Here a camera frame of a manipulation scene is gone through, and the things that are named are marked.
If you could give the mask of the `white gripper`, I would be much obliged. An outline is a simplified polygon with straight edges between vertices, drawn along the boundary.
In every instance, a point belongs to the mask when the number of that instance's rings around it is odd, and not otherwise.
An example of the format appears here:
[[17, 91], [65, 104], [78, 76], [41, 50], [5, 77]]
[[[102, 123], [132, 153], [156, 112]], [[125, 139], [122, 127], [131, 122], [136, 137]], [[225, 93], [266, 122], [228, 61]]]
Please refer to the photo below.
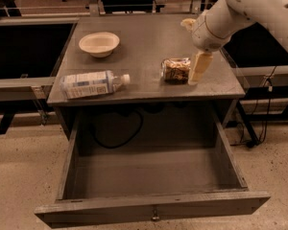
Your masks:
[[208, 16], [209, 12], [204, 11], [196, 20], [185, 18], [180, 23], [191, 33], [194, 46], [202, 51], [192, 55], [188, 74], [189, 85], [196, 85], [199, 82], [213, 60], [211, 53], [218, 51], [230, 41], [230, 36], [219, 37], [208, 28]]

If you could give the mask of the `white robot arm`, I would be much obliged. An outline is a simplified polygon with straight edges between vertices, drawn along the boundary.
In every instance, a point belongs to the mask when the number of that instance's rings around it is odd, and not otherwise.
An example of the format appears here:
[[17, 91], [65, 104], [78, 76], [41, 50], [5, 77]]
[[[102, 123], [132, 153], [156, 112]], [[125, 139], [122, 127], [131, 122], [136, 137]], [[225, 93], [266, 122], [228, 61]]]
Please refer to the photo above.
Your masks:
[[234, 33], [258, 23], [288, 53], [288, 0], [218, 0], [197, 18], [181, 21], [198, 52], [191, 58], [188, 83], [197, 84]]

